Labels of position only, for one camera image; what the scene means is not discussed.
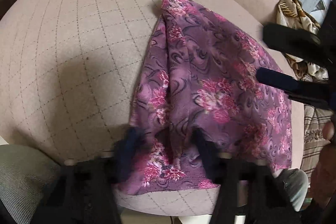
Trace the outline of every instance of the sofa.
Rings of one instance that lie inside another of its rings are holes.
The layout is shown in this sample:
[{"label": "sofa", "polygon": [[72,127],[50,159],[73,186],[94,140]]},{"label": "sofa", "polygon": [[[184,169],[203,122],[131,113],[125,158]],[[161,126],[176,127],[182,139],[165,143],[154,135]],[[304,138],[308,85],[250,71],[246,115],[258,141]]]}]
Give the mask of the sofa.
[{"label": "sofa", "polygon": [[[194,0],[261,40],[271,4]],[[161,0],[18,0],[0,21],[0,135],[56,162],[87,160],[123,137]],[[283,55],[267,49],[284,73]],[[292,167],[303,155],[303,105],[292,102]],[[119,205],[174,216],[211,213],[218,188],[125,195]]]}]

